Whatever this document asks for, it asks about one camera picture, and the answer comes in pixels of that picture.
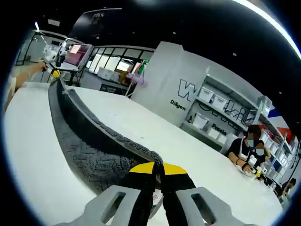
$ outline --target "computer screen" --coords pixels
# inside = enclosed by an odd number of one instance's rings
[[[73,45],[64,62],[79,66],[88,49],[89,45]]]

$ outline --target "black ceiling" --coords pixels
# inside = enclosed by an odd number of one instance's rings
[[[87,36],[83,41],[150,48],[156,48],[161,40],[182,44],[185,50],[227,67],[267,95],[292,131],[301,137],[297,110],[301,103],[301,60],[267,21],[231,0],[140,0],[152,4],[135,4],[138,1],[108,1],[77,9],[62,7],[42,12],[37,21],[42,30],[68,35],[83,12],[121,7],[121,14],[106,20],[99,40]],[[294,7],[280,1],[266,4],[300,47],[301,32]],[[49,25],[47,19],[59,20],[60,26]]]

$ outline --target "black shirt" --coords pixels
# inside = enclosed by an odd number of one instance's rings
[[[240,150],[240,143],[241,143],[241,139],[240,138],[235,139],[232,142],[230,148],[228,149],[228,151],[226,153],[226,157],[228,157],[231,152],[233,152],[238,157],[239,150]],[[243,141],[243,144],[242,144],[241,153],[244,154],[245,156],[249,155],[248,157],[250,157],[251,155],[254,155],[254,157],[256,159],[258,159],[257,162],[256,162],[256,164],[255,164],[256,167],[260,166],[261,163],[265,162],[266,153],[264,153],[261,156],[257,155],[256,152],[255,152],[255,148],[253,148],[253,147],[247,147],[244,141]]]

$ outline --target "white pillar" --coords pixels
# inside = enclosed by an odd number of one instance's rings
[[[144,72],[148,85],[137,85],[131,99],[179,127],[204,82],[207,67],[181,45],[161,42]]]

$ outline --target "white table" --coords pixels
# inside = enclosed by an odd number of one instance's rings
[[[48,87],[28,82],[17,91],[5,115],[5,132],[21,192],[46,224],[53,225],[78,217],[95,194],[73,174],[63,156],[50,115]],[[165,162],[186,169],[196,186],[228,203],[237,219],[268,226],[281,214],[271,190],[188,133],[124,96],[74,89],[104,124],[156,151]],[[168,225],[163,207],[148,225]]]

